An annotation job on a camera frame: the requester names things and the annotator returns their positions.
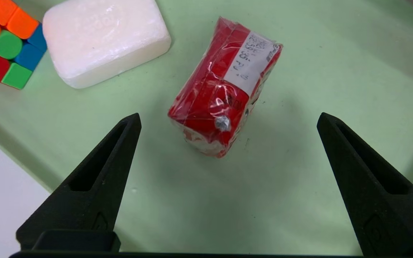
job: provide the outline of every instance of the green surface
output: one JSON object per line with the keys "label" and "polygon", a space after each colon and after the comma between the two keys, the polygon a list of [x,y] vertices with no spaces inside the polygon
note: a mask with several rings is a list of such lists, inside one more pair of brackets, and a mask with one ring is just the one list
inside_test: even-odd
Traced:
{"label": "green surface", "polygon": [[0,57],[14,59],[22,50],[22,40],[10,33],[2,30],[0,34]]}
{"label": "green surface", "polygon": [[[25,0],[28,13],[58,1]],[[116,225],[125,251],[359,254],[316,130],[343,119],[413,182],[413,6],[399,0],[161,0],[167,54],[75,90],[46,54],[22,91],[0,85],[0,147],[54,189],[123,117],[143,130]],[[222,160],[167,110],[218,16],[285,48]]]}
{"label": "green surface", "polygon": [[10,64],[10,68],[1,82],[5,85],[21,90],[25,87],[32,73],[32,71],[16,63],[12,63]]}

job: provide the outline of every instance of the soap bar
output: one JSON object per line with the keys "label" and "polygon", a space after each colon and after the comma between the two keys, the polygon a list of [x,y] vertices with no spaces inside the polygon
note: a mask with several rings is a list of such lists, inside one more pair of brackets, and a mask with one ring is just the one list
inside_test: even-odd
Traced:
{"label": "soap bar", "polygon": [[68,0],[44,15],[58,75],[85,88],[168,51],[171,38],[155,0]]}

